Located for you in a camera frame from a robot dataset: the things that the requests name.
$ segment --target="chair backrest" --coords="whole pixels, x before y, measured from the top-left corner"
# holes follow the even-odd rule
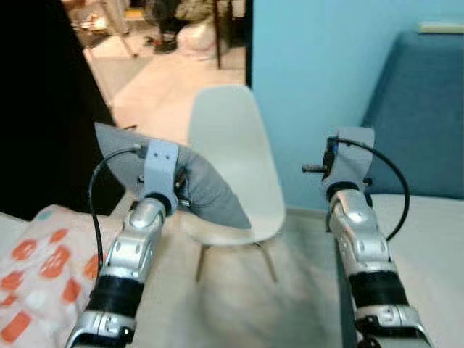
[[[252,92],[240,85],[201,91],[194,103],[188,142],[231,185],[254,232],[276,233],[283,223],[285,206]]]

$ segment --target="blue cushion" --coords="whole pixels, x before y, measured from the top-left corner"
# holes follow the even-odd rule
[[[387,60],[363,121],[412,194],[464,199],[463,35],[402,34]],[[374,159],[373,193],[402,193]]]

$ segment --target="white bed sheet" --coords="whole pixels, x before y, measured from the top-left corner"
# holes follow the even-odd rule
[[[379,227],[396,225],[403,196],[373,195]],[[410,304],[435,347],[464,347],[464,201],[411,197],[410,212],[391,248]]]

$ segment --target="white plastic chair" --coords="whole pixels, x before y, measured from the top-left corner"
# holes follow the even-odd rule
[[[201,91],[194,103],[188,142],[231,185],[252,224],[249,230],[242,230],[188,215],[187,234],[202,245],[196,281],[200,279],[210,247],[251,244],[262,251],[271,278],[276,282],[276,272],[264,242],[280,231],[285,206],[268,137],[252,92],[240,85]]]

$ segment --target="blue wall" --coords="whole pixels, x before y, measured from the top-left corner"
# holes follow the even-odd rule
[[[254,0],[253,91],[290,207],[324,208],[326,137],[359,125],[396,35],[464,21],[464,0]]]

